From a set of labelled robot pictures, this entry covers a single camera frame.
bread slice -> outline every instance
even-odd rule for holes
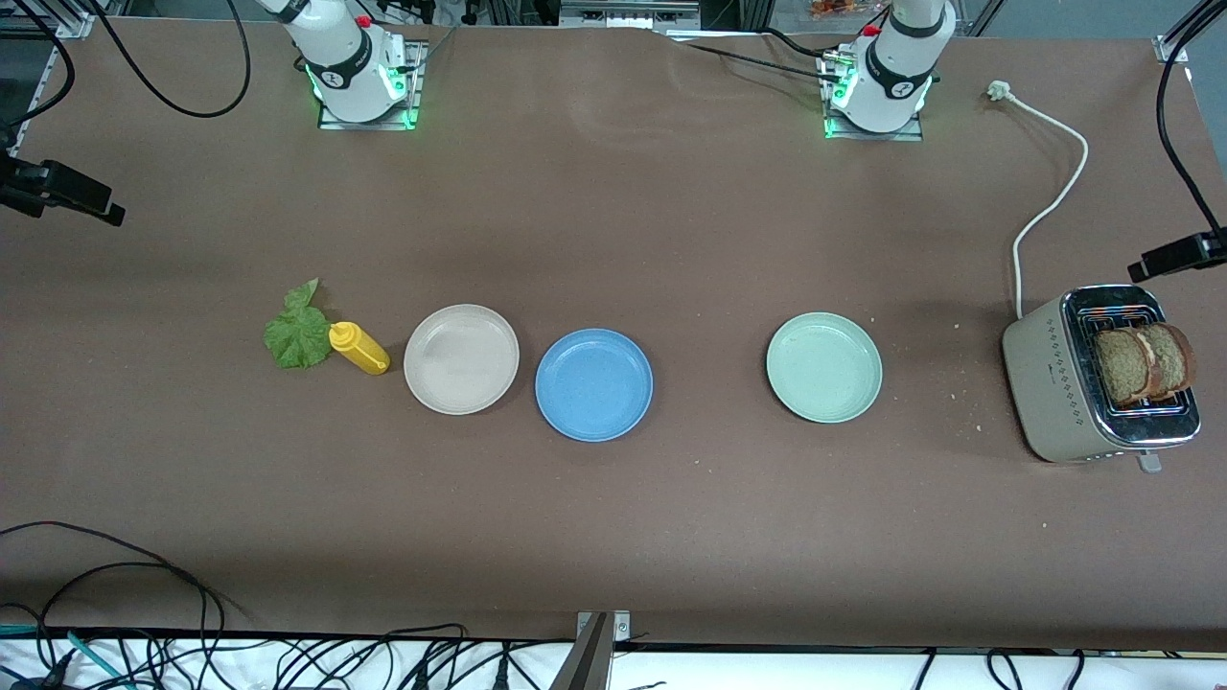
[[[1189,339],[1180,329],[1166,323],[1152,323],[1141,327],[1139,335],[1155,351],[1162,373],[1161,390],[1153,395],[1156,400],[1172,398],[1193,386],[1193,379],[1198,376],[1198,360]]]
[[[1117,405],[1133,405],[1163,390],[1158,357],[1136,330],[1101,331],[1094,338],[1094,347],[1108,398]]]

mustard bottle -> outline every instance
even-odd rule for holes
[[[391,363],[388,352],[356,323],[346,320],[334,323],[328,329],[328,341],[333,344],[334,350],[371,376],[388,371]]]

lettuce leaf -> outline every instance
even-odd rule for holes
[[[318,286],[317,277],[291,290],[286,308],[264,327],[264,346],[281,368],[313,367],[333,351],[328,340],[331,324],[324,312],[309,304]]]

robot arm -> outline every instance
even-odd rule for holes
[[[315,96],[336,118],[369,122],[405,99],[402,81],[393,79],[404,65],[404,37],[356,18],[345,0],[256,1],[290,32]]]
[[[937,56],[955,33],[955,7],[947,0],[894,0],[876,36],[845,47],[855,74],[832,104],[856,126],[894,131],[924,107]]]

brown table surface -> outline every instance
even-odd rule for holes
[[[236,91],[233,31],[121,26],[198,108]],[[1227,320],[1210,316],[1227,269],[1148,286],[1204,354],[1205,428],[1160,475],[1037,459],[999,351],[1010,243],[1079,150],[987,103],[990,80],[1092,146],[1023,247],[1029,307],[1126,280],[1202,227],[1160,149],[1145,41],[955,41],[925,141],[903,145],[826,140],[804,77],[629,29],[463,28],[432,59],[418,130],[324,133],[285,31],[248,32],[252,91],[215,120],[158,104],[103,32],[71,44],[76,88],[22,155],[97,176],[129,214],[2,215],[4,523],[157,550],[254,630],[558,636],[617,608],[649,641],[1227,645]],[[720,44],[804,66],[764,39]],[[1184,79],[1168,118],[1227,212]],[[399,363],[277,370],[264,323],[315,276],[325,311],[396,359],[440,307],[498,311],[515,384],[448,417]],[[881,350],[855,421],[805,422],[767,384],[772,333],[811,311]],[[542,352],[584,327],[629,335],[655,374],[647,417],[611,443],[568,441],[534,403]],[[124,555],[47,530],[0,557],[5,599],[40,603]],[[49,622],[190,627],[194,598],[118,573]]]

